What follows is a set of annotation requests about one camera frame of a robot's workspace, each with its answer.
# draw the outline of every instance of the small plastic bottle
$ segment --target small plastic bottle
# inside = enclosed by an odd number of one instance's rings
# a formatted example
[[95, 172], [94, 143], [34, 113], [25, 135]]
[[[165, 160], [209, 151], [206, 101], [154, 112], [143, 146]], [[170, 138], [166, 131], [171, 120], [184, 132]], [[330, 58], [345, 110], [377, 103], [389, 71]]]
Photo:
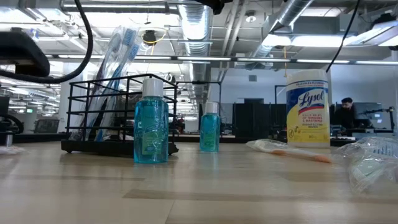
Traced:
[[163, 101], [163, 81], [148, 78], [134, 118], [134, 161], [167, 162], [169, 156], [169, 106]]
[[205, 115], [200, 123], [200, 150], [206, 152], [218, 152], [220, 143], [220, 117], [218, 116], [218, 104], [207, 102]]

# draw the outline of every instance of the white lid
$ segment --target white lid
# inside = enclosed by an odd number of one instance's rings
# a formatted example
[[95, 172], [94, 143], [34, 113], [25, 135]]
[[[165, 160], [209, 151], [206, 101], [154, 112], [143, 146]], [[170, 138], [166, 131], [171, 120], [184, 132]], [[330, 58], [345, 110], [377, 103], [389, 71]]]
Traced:
[[206, 102], [205, 113], [218, 113], [218, 103]]
[[157, 78], [147, 78], [142, 84], [142, 96], [163, 97], [163, 81]]

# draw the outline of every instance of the desk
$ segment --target desk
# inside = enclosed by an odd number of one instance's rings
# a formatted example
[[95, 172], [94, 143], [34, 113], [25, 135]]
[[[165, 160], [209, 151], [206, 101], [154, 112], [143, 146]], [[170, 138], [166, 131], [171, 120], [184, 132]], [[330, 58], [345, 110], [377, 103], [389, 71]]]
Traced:
[[339, 165], [177, 143], [167, 164], [66, 154], [59, 142], [0, 156], [0, 223], [391, 223], [398, 192], [351, 193]]

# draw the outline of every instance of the silver ductwork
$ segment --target silver ductwork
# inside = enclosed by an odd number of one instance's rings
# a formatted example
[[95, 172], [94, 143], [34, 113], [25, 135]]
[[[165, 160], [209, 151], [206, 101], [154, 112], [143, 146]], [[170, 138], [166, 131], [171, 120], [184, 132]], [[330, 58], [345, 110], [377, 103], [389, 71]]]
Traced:
[[[292, 32], [294, 22], [300, 17], [304, 10], [311, 5], [313, 0], [289, 0], [282, 6], [282, 9], [274, 15], [267, 16], [267, 19], [262, 27], [262, 38], [265, 38], [271, 32]], [[266, 57], [271, 52], [274, 46], [263, 45], [262, 43], [257, 47], [250, 57]], [[252, 70], [255, 68], [262, 69], [265, 65], [261, 63], [249, 63], [246, 69]]]
[[[178, 10], [181, 15], [181, 28], [185, 40], [208, 40], [210, 37], [210, 19], [211, 11], [208, 6], [201, 4], [179, 5]], [[189, 56], [208, 56], [210, 45], [200, 42], [186, 43], [185, 50]], [[210, 67], [206, 63], [191, 63], [190, 65], [191, 81], [210, 81], [211, 75], [208, 71]], [[206, 101], [203, 89], [206, 86], [193, 86], [195, 98], [201, 98]]]

